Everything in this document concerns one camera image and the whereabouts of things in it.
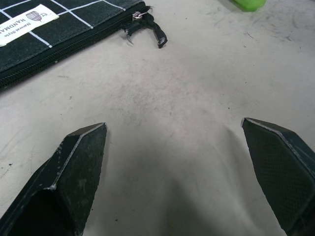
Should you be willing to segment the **black checked zipper pouch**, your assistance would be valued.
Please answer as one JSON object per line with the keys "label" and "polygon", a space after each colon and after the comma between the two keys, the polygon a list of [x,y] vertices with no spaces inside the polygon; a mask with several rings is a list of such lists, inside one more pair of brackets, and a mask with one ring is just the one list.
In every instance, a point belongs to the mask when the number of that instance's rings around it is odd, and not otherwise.
{"label": "black checked zipper pouch", "polygon": [[148,10],[144,0],[0,0],[0,92]]}

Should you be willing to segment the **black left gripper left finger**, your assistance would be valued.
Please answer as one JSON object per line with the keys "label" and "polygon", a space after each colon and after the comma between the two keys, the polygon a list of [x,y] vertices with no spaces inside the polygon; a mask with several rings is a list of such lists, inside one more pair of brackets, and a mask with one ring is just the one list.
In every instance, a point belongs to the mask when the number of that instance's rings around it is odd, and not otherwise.
{"label": "black left gripper left finger", "polygon": [[82,236],[99,185],[107,124],[68,134],[0,218],[0,236]]}

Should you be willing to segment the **zipper slider with black strap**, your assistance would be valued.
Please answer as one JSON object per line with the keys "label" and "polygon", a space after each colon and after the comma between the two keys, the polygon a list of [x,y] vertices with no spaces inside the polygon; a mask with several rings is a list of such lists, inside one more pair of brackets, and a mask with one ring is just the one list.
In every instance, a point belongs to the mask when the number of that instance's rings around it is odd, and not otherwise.
{"label": "zipper slider with black strap", "polygon": [[131,41],[131,36],[135,32],[143,28],[149,28],[154,32],[157,39],[157,46],[159,49],[164,47],[164,45],[168,41],[167,36],[164,33],[164,31],[161,29],[161,27],[155,22],[153,15],[151,15],[150,13],[148,12],[141,13],[137,11],[133,13],[132,21],[122,26],[122,29],[126,33],[127,40],[132,45],[133,43]]}

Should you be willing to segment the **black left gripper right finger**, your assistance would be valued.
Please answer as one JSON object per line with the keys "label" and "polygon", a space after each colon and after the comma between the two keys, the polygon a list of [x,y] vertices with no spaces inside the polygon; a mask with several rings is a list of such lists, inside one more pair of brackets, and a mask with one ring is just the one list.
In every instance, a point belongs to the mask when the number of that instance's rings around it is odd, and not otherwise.
{"label": "black left gripper right finger", "polygon": [[257,181],[287,236],[315,236],[315,152],[293,131],[244,118]]}

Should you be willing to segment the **green plastic object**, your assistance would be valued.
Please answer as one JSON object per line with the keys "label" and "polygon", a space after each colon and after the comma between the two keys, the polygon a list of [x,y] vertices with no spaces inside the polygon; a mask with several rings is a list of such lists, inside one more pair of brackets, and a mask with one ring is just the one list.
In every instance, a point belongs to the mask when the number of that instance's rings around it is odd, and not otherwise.
{"label": "green plastic object", "polygon": [[238,8],[245,12],[255,12],[256,10],[263,7],[266,0],[229,0],[235,4]]}

